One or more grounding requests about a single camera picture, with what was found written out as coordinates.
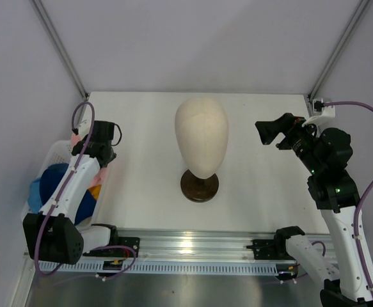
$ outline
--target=white wall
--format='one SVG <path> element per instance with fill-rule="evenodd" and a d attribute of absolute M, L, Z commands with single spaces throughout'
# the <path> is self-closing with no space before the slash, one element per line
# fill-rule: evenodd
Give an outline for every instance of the white wall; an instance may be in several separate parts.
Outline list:
<path fill-rule="evenodd" d="M 373 4 L 318 96 L 357 100 L 373 106 Z M 360 194 L 373 179 L 373 115 L 358 107 L 337 107 L 333 123 L 351 134 L 349 172 Z M 373 190 L 363 209 L 364 230 L 373 257 Z"/>
<path fill-rule="evenodd" d="M 28 0 L 0 0 L 0 306 L 25 240 L 20 209 L 80 98 Z"/>
<path fill-rule="evenodd" d="M 307 93 L 359 0 L 44 0 L 88 91 Z"/>

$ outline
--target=metal beam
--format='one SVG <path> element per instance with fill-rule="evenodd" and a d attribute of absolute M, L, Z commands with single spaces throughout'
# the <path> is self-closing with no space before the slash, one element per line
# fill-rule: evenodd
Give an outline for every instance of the metal beam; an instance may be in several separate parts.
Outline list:
<path fill-rule="evenodd" d="M 372 2 L 373 0 L 361 0 L 358 6 L 356 7 L 347 26 L 345 27 L 343 33 L 341 34 L 340 39 L 338 40 L 333 52 L 330 54 L 330 57 L 328 58 L 324 66 L 324 69 L 322 70 L 317 81 L 314 83 L 314 86 L 308 96 L 309 101 L 312 101 L 316 97 L 319 90 L 324 85 L 327 77 L 333 70 L 342 52 L 347 47 L 348 42 L 350 41 L 352 35 L 355 33 L 358 25 L 363 19 L 365 13 L 368 11 L 368 8 Z"/>
<path fill-rule="evenodd" d="M 54 48 L 56 49 L 58 55 L 60 56 L 60 59 L 63 62 L 64 67 L 67 70 L 68 74 L 70 75 L 79 94 L 82 96 L 84 100 L 86 100 L 88 98 L 88 94 L 84 88 L 83 83 L 81 82 L 81 79 L 78 76 L 77 71 L 74 68 L 74 65 L 72 64 L 70 56 L 68 55 L 60 37 L 58 36 L 56 28 L 54 27 L 54 24 L 52 23 L 50 16 L 48 15 L 47 10 L 45 9 L 42 1 L 41 0 L 30 0 L 30 3 L 33 6 L 34 10 L 36 11 L 36 14 L 38 18 L 40 19 L 44 29 L 49 35 L 49 38 Z"/>

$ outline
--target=round brown stand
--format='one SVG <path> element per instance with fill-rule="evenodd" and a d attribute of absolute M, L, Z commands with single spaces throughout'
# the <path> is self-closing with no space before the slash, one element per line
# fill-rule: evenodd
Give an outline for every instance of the round brown stand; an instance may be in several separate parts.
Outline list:
<path fill-rule="evenodd" d="M 180 188 L 187 199 L 204 203 L 216 195 L 219 189 L 219 179 L 216 174 L 208 179 L 200 179 L 187 170 L 180 179 Z"/>

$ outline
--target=metal floor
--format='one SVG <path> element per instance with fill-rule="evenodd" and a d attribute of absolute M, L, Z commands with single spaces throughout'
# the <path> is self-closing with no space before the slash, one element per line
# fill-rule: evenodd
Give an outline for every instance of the metal floor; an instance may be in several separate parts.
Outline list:
<path fill-rule="evenodd" d="M 34 280 L 29 307 L 319 307 L 320 290 L 309 277 L 280 285 L 272 277 L 124 274 L 102 282 L 83 278 L 53 287 L 77 273 Z"/>

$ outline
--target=white basket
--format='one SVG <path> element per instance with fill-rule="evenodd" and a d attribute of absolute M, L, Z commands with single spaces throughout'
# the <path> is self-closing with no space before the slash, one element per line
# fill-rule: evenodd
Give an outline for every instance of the white basket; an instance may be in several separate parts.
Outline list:
<path fill-rule="evenodd" d="M 41 177 L 42 173 L 53 164 L 57 163 L 69 163 L 71 159 L 71 141 L 57 141 L 50 147 L 50 150 L 45 157 L 44 163 L 42 164 L 40 171 L 38 172 L 37 178 Z M 99 211 L 99 203 L 100 201 L 97 201 L 95 204 L 94 212 L 92 214 L 92 217 L 89 217 L 88 219 L 85 219 L 79 225 L 77 225 L 78 230 L 83 230 L 89 225 L 95 223 L 95 219 L 97 218 L 98 211 Z M 25 218 L 27 213 L 32 213 L 30 208 L 28 207 L 28 203 L 24 205 L 22 212 L 21 212 L 21 220 Z"/>

